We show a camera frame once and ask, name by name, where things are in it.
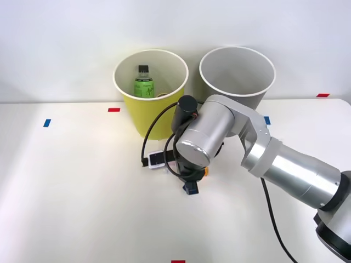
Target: bottle cap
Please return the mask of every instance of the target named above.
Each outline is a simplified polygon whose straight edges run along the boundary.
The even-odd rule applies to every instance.
[[[140,73],[149,73],[149,66],[148,65],[139,65],[139,72]]]

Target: white wall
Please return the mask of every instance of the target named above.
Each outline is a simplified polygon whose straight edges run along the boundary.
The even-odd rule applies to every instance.
[[[182,56],[196,85],[201,57],[222,45],[273,61],[267,98],[344,96],[350,26],[350,0],[3,0],[0,102],[121,100],[113,69],[145,48]]]

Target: bottle label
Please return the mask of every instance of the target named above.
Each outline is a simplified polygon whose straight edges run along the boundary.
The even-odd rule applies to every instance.
[[[136,78],[134,82],[134,96],[139,98],[153,98],[155,96],[155,88],[152,78]]]

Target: plastic bottle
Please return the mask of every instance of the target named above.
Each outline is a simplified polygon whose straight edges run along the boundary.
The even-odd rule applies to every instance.
[[[139,98],[155,96],[154,81],[149,76],[148,65],[139,65],[139,75],[134,82],[134,96]]]

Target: silver robot arm segment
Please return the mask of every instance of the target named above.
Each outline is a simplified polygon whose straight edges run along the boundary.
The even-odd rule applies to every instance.
[[[210,96],[176,147],[189,162],[208,166],[225,137],[238,135],[245,149],[241,165],[318,209],[321,241],[351,262],[351,173],[285,146],[269,134],[263,116],[221,95]]]

